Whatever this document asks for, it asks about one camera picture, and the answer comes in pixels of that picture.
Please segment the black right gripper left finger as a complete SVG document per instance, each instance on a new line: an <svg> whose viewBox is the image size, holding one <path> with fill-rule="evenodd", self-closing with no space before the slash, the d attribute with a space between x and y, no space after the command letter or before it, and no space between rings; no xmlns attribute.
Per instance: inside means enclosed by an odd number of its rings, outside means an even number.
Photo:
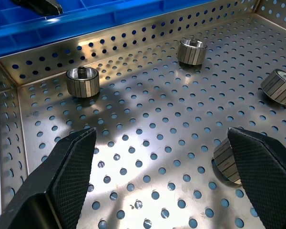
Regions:
<svg viewBox="0 0 286 229"><path fill-rule="evenodd" d="M97 130L57 142L0 216L0 229L76 229L89 187Z"/></svg>

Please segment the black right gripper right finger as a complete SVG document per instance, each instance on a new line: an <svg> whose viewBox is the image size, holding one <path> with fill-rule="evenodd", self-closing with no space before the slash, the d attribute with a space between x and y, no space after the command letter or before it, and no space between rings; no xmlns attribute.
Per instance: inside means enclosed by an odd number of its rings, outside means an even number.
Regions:
<svg viewBox="0 0 286 229"><path fill-rule="evenodd" d="M260 133L230 127L242 186L266 229L286 229L286 148Z"/></svg>

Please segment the perforated stainless steel tray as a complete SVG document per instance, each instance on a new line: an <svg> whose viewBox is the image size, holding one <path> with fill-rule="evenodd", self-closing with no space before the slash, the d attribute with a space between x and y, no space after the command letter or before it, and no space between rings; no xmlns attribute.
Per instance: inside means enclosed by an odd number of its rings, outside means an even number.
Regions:
<svg viewBox="0 0 286 229"><path fill-rule="evenodd" d="M263 229L245 191L212 164L231 126L286 147L286 107L261 82L286 71L286 0L211 12L209 3L0 57L0 215L68 134L97 129L78 229ZM177 60L181 39L207 45ZM66 72L92 67L78 98Z"/></svg>

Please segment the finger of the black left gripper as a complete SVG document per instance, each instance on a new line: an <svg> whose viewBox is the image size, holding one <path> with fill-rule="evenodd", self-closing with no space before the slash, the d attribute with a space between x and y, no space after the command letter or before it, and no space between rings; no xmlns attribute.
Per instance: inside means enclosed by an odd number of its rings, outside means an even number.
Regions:
<svg viewBox="0 0 286 229"><path fill-rule="evenodd" d="M56 0L42 0L41 6L44 15L63 14L62 6Z"/></svg>
<svg viewBox="0 0 286 229"><path fill-rule="evenodd" d="M13 4L29 9L37 14L45 14L44 0L10 0Z"/></svg>

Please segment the blue compartment tray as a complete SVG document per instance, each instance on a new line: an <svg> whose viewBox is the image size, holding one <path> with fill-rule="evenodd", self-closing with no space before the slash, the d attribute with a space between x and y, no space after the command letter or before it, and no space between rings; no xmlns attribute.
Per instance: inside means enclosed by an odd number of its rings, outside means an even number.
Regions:
<svg viewBox="0 0 286 229"><path fill-rule="evenodd" d="M209 3L211 12L253 9L257 0L56 0L63 13L41 16L0 0L0 57L69 37Z"/></svg>

